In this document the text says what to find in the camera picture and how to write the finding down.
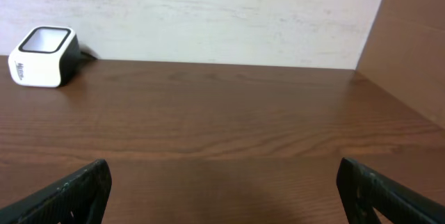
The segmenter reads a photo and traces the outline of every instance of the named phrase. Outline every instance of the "brown table top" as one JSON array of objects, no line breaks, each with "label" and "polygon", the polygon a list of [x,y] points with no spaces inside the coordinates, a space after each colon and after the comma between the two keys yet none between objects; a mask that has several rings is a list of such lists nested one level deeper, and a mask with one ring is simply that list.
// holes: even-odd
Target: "brown table top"
[{"label": "brown table top", "polygon": [[354,157],[445,204],[445,134],[350,70],[97,61],[29,88],[0,57],[0,207],[98,158],[104,223],[346,223]]}]

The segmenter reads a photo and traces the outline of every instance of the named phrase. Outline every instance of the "brown wooden panel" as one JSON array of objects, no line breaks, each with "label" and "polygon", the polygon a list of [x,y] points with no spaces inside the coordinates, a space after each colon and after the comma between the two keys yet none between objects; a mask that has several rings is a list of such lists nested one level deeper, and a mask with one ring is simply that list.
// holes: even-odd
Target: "brown wooden panel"
[{"label": "brown wooden panel", "polygon": [[445,127],[445,3],[384,0],[358,70]]},{"label": "brown wooden panel", "polygon": [[0,207],[97,158],[105,223],[345,223],[350,156],[445,204],[445,132],[352,70],[97,61],[58,89],[0,61]]}]

